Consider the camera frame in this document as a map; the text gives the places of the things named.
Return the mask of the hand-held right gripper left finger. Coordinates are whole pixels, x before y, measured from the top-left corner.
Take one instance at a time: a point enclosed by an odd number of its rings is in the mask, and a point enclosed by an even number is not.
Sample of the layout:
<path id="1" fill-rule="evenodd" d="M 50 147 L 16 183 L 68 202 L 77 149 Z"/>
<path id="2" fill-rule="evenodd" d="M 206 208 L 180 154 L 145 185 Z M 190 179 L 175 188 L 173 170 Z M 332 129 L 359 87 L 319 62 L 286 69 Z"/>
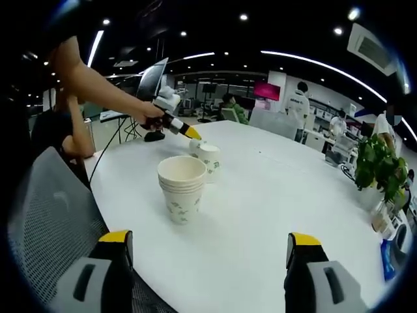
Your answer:
<path id="1" fill-rule="evenodd" d="M 109 232 L 57 282 L 54 312 L 132 312 L 132 231 Z"/>

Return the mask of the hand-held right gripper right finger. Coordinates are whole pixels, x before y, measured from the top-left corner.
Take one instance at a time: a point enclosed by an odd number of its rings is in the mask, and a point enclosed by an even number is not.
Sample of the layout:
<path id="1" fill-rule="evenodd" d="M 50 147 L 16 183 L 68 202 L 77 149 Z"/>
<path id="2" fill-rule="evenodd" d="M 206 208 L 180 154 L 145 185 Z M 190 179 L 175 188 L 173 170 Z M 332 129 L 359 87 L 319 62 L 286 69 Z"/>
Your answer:
<path id="1" fill-rule="evenodd" d="M 367 312 L 361 287 L 338 261 L 330 261 L 318 239 L 288 235 L 286 312 Z"/>

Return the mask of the person's left hand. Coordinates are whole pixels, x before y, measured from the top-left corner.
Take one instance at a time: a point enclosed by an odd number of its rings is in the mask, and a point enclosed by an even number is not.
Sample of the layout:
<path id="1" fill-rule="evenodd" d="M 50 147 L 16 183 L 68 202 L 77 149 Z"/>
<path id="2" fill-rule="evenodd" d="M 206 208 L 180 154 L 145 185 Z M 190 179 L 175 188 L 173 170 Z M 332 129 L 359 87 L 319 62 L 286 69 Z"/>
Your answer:
<path id="1" fill-rule="evenodd" d="M 164 127 L 165 110 L 159 106 L 153 106 L 150 113 L 146 113 L 144 119 L 139 122 L 140 127 L 150 131 L 160 131 Z"/>

